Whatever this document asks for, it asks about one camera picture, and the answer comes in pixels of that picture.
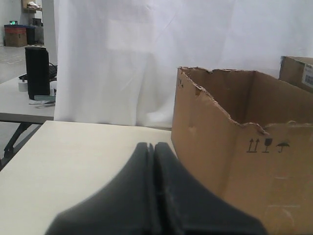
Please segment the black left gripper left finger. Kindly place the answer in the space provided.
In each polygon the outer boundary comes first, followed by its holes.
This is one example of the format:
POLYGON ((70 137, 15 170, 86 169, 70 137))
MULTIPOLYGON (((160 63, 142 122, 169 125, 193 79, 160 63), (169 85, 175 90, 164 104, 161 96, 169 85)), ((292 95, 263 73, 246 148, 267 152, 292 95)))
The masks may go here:
POLYGON ((151 144, 140 142, 101 190, 59 213, 48 235, 155 235, 157 198, 151 144))

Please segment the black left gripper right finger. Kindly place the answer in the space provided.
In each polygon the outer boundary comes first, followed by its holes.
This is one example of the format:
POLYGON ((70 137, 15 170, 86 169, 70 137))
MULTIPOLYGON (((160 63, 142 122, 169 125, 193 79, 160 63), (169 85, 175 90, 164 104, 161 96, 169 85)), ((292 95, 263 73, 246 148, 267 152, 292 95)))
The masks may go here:
POLYGON ((181 164, 167 143, 154 151, 154 182, 163 235, 266 235, 256 218, 215 196, 181 164))

